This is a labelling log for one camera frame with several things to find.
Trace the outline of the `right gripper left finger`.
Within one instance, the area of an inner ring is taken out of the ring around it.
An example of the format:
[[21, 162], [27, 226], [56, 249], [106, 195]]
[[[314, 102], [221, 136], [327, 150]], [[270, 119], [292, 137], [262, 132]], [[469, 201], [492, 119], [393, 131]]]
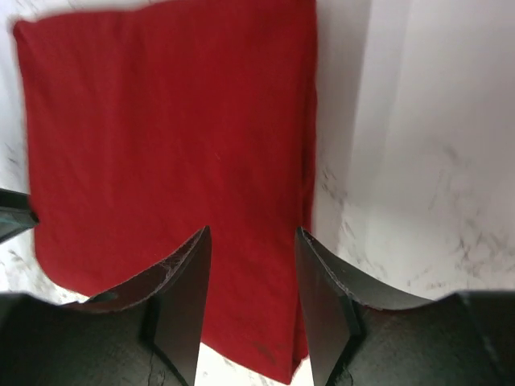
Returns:
[[212, 238], [201, 228], [168, 258], [62, 306], [1, 296], [4, 385], [192, 385]]

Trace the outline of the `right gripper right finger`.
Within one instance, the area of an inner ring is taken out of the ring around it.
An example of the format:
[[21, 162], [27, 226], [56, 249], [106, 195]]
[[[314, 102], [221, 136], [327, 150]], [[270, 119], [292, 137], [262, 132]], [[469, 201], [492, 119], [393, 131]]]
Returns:
[[295, 264], [315, 384], [513, 384], [513, 291], [420, 298], [341, 260], [303, 228]]

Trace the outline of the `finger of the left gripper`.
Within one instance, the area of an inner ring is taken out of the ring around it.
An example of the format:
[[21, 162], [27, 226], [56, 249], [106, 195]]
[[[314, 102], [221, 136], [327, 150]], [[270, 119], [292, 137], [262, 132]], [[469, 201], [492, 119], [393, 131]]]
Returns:
[[7, 189], [0, 191], [0, 221], [1, 244], [34, 228], [39, 223], [37, 215], [31, 208], [29, 196]]

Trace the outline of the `dark red t shirt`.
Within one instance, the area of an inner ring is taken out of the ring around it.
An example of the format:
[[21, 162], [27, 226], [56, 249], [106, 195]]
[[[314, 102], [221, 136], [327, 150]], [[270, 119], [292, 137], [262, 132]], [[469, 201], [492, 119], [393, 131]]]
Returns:
[[209, 226], [203, 342], [284, 384], [315, 185], [313, 1], [163, 1], [13, 26], [35, 255], [94, 295]]

